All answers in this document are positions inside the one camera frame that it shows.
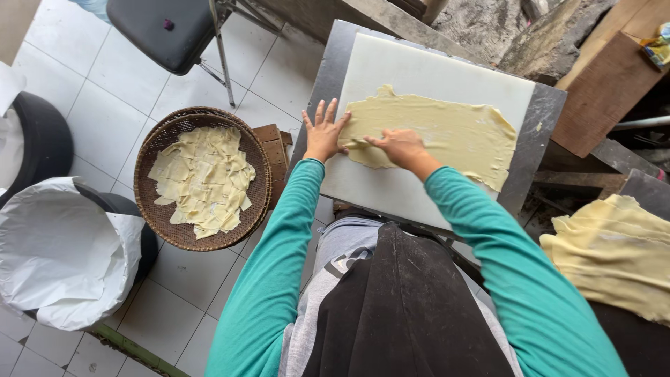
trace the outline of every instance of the woven bamboo basket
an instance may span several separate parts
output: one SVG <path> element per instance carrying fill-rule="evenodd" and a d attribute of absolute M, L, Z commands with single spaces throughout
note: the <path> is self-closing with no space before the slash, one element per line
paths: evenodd
<path fill-rule="evenodd" d="M 236 127 L 242 138 L 240 150 L 247 153 L 247 162 L 256 170 L 247 196 L 251 207 L 240 213 L 240 224 L 228 233 L 218 232 L 216 235 L 196 240 L 193 224 L 171 224 L 170 217 L 176 204 L 156 205 L 158 198 L 156 181 L 147 177 L 156 156 L 170 144 L 178 140 L 182 132 L 197 127 Z M 263 222 L 271 200 L 272 177 L 268 157 L 258 137 L 249 126 L 238 117 L 226 111 L 212 107 L 189 107 L 176 111 L 158 122 L 144 139 L 135 163 L 135 200 L 144 220 L 161 238 L 184 250 L 194 252 L 210 252 L 236 245 L 249 237 Z"/>

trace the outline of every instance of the purple object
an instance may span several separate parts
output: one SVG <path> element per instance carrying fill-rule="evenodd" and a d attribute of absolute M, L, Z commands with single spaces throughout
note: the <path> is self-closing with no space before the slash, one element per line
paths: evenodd
<path fill-rule="evenodd" d="M 167 31 L 172 31 L 174 29 L 174 22 L 170 21 L 169 18 L 166 18 L 165 21 L 163 21 L 163 29 L 166 29 Z"/>

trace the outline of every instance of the chair seat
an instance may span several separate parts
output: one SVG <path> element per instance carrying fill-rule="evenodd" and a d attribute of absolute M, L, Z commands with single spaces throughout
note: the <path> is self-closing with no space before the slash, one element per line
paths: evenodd
<path fill-rule="evenodd" d="M 166 70 L 183 75 L 214 37 L 208 0 L 109 0 L 111 23 Z M 163 28 L 169 19 L 174 29 Z"/>

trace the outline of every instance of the pastry dough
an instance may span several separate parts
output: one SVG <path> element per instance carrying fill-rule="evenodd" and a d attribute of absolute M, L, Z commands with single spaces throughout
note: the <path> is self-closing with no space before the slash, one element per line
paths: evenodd
<path fill-rule="evenodd" d="M 670 326 L 670 222 L 619 195 L 552 222 L 540 244 L 584 297 Z"/>
<path fill-rule="evenodd" d="M 240 210 L 252 205 L 247 189 L 256 177 L 239 150 L 241 137 L 237 128 L 196 128 L 157 155 L 148 177 L 161 195 L 155 204 L 176 203 L 171 224 L 194 224 L 201 239 L 240 223 Z"/>
<path fill-rule="evenodd" d="M 381 137 L 385 128 L 415 130 L 426 150 L 442 164 L 500 192 L 507 179 L 517 133 L 498 109 L 439 101 L 417 95 L 396 95 L 391 85 L 376 97 L 350 102 L 352 116 L 339 143 L 349 147 L 349 158 L 371 168 L 396 167 L 378 148 L 362 142 L 365 135 Z"/>

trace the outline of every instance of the sleeve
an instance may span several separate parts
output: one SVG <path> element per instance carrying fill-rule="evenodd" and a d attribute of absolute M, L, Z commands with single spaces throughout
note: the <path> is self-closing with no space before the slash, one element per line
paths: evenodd
<path fill-rule="evenodd" d="M 524 376 L 627 376 L 584 297 L 498 203 L 449 167 L 424 187 L 481 260 Z"/>
<path fill-rule="evenodd" d="M 324 174 L 319 160 L 295 165 L 221 313 L 206 376 L 276 377 L 284 328 L 297 315 L 300 276 Z"/>

